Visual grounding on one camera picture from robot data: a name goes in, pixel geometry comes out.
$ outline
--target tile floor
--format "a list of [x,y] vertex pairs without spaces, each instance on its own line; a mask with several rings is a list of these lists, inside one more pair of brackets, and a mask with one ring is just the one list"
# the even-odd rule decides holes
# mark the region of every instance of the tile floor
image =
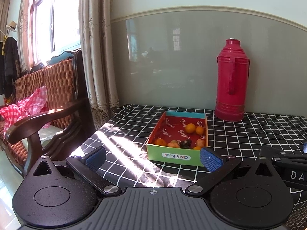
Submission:
[[0,230],[16,230],[20,227],[12,209],[12,198],[22,182],[22,177],[15,171],[0,150]]

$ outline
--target red thermos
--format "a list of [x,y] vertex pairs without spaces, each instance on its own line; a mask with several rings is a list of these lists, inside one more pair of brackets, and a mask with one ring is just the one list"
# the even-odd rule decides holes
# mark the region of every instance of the red thermos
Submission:
[[237,39],[226,40],[217,56],[218,79],[215,115],[226,121],[241,121],[250,60]]

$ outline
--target hat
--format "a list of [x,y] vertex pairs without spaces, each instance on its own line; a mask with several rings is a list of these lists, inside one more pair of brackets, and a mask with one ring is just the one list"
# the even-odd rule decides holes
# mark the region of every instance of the hat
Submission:
[[16,32],[16,26],[17,26],[16,22],[11,21],[8,25],[5,25],[5,26],[8,30]]

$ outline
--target cardboard box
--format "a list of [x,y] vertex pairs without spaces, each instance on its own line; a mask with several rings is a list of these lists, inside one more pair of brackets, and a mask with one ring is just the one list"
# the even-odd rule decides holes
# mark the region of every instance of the cardboard box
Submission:
[[[196,127],[202,126],[205,129],[204,135],[199,136],[196,133],[187,134],[185,132],[185,126],[189,123],[193,123]],[[159,119],[146,142],[149,160],[203,167],[199,158],[200,150],[154,145],[152,143],[156,138],[162,138],[166,143],[172,140],[184,141],[191,139],[192,147],[196,146],[196,141],[198,139],[204,139],[206,147],[208,147],[208,124],[206,114],[166,111]]]

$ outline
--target curtain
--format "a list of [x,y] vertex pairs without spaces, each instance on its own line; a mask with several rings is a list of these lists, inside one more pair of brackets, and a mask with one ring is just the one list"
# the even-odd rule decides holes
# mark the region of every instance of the curtain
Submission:
[[32,0],[21,0],[17,22],[17,44],[21,72],[30,70],[34,65],[32,51],[32,35],[30,26],[30,8]]
[[79,28],[87,93],[96,129],[119,106],[113,66],[110,0],[79,0]]
[[[0,29],[3,33],[7,32],[7,15],[9,13],[10,0],[0,0]],[[0,41],[4,41],[4,34],[0,32]]]

